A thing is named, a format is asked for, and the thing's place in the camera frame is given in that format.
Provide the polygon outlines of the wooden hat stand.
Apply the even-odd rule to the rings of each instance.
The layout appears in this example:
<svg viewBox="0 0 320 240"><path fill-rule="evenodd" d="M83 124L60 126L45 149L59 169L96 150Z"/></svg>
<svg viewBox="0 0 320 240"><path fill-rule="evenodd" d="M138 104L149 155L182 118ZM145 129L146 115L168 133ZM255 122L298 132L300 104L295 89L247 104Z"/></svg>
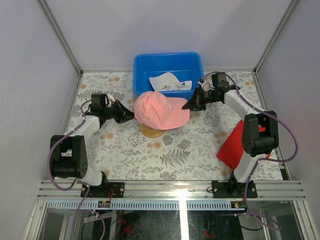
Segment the wooden hat stand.
<svg viewBox="0 0 320 240"><path fill-rule="evenodd" d="M145 137L152 139L159 138L166 132L166 130L153 129L145 124L139 124L139 130Z"/></svg>

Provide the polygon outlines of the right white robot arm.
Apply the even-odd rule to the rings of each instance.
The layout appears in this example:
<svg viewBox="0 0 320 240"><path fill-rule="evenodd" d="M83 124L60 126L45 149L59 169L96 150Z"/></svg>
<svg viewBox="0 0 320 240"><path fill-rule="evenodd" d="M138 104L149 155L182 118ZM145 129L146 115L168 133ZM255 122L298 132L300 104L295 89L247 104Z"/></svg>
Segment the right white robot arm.
<svg viewBox="0 0 320 240"><path fill-rule="evenodd" d="M182 109L205 111L207 104L221 102L233 109L243 121L241 144L244 153L233 170L236 180L230 182L227 188L229 194L237 198L245 193L244 183L253 175L252 171L258 160L265 158L279 146L277 114L253 106L241 94L240 88L229 74L214 71L207 76L211 76L213 88L205 91L198 86Z"/></svg>

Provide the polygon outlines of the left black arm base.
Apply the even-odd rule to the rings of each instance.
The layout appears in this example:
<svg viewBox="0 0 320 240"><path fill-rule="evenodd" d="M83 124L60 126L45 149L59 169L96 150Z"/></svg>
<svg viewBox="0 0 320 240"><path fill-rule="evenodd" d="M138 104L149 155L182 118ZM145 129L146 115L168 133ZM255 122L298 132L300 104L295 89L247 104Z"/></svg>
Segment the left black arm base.
<svg viewBox="0 0 320 240"><path fill-rule="evenodd" d="M107 187L90 186L88 198L111 198L120 199L124 197L125 183L124 182L109 182Z"/></svg>

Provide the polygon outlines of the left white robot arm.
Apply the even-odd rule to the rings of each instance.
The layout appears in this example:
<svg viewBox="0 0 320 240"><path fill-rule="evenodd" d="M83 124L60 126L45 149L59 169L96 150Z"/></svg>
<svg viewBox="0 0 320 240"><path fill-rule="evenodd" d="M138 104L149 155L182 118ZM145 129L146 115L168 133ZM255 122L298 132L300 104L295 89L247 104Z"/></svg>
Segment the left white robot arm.
<svg viewBox="0 0 320 240"><path fill-rule="evenodd" d="M53 135L47 157L47 172L51 183L61 191L69 191L76 183L92 187L98 197L110 190L106 174L88 163L86 143L107 120L118 124L134 119L134 113L119 100L105 93L93 93L80 106L82 121L62 135Z"/></svg>

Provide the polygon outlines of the pink baseball cap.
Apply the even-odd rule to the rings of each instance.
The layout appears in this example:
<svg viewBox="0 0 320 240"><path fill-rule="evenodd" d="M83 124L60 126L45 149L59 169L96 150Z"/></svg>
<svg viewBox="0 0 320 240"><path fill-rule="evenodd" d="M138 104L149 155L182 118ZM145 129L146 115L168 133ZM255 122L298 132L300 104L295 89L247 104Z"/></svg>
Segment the pink baseball cap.
<svg viewBox="0 0 320 240"><path fill-rule="evenodd" d="M157 91L141 94L133 104L135 119L155 130L172 130L184 126L190 119L190 110L182 109L187 100L166 97Z"/></svg>

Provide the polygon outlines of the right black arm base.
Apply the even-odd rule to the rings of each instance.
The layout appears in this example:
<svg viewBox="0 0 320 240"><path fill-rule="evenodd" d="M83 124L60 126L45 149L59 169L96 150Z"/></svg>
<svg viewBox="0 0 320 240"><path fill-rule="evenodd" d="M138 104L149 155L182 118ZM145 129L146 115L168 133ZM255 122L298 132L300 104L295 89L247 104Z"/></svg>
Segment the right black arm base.
<svg viewBox="0 0 320 240"><path fill-rule="evenodd" d="M256 199L258 197L257 188L253 180L248 183L232 182L222 182L218 180L213 180L211 182L213 197L215 199L235 199L235 198L245 198Z"/></svg>

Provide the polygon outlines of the white cloth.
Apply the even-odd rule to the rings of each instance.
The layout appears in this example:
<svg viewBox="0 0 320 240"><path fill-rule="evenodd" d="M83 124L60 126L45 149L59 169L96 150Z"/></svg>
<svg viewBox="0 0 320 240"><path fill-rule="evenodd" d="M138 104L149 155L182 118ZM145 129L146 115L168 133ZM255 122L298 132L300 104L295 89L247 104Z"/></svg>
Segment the white cloth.
<svg viewBox="0 0 320 240"><path fill-rule="evenodd" d="M171 72L156 77L150 77L149 82L156 92L167 91L189 91L192 89L193 82L191 80L179 81Z"/></svg>

